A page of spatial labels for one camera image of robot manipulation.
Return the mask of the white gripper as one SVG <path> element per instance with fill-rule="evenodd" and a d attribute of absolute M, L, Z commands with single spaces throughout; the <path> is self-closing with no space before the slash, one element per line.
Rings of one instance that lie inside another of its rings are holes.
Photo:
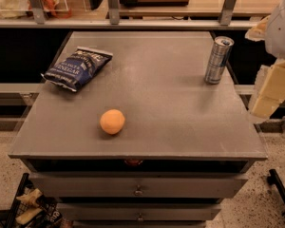
<path fill-rule="evenodd" d="M 254 93 L 249 101 L 249 112 L 261 119 L 268 119 L 285 101 L 285 0 L 254 27 L 245 38 L 264 41 L 266 51 L 278 59 L 271 66 L 261 66 L 256 75 Z"/>

